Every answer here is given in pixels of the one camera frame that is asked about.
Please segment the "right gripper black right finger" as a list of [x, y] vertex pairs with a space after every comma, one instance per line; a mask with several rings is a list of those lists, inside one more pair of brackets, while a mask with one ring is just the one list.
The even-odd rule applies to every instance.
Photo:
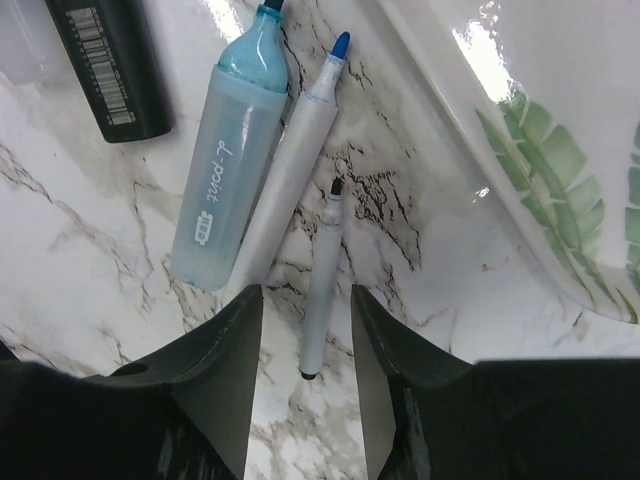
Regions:
[[469, 364], [363, 286], [351, 326], [371, 479], [635, 479], [634, 358]]

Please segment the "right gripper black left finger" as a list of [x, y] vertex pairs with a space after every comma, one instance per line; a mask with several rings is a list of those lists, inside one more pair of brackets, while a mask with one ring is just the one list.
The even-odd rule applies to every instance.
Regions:
[[263, 294], [112, 374], [77, 378], [1, 351], [5, 479], [240, 479]]

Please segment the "white marker black eraser cap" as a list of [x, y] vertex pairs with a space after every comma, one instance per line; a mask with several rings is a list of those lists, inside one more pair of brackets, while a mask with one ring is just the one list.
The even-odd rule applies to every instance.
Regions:
[[313, 245], [298, 366], [305, 380], [313, 380], [324, 361], [342, 239], [343, 186], [341, 178], [333, 180]]

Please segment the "white marker blue cap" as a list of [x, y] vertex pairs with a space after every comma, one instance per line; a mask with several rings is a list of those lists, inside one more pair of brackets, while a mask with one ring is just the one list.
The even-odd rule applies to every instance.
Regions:
[[340, 34], [315, 82], [296, 101], [225, 287], [227, 300], [268, 275], [337, 115], [336, 84], [350, 39], [349, 32]]

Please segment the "light blue highlighter pen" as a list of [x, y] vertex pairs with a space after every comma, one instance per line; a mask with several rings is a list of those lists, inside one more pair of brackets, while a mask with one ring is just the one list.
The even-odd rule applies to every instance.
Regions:
[[212, 69], [170, 255], [173, 275], [204, 291], [229, 279], [286, 103], [281, 10], [259, 5]]

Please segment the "purple capped marker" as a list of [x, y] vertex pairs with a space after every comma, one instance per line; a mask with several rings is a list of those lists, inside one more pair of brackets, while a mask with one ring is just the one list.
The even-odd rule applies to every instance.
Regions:
[[172, 112], [142, 1], [46, 3], [108, 143], [169, 133]]

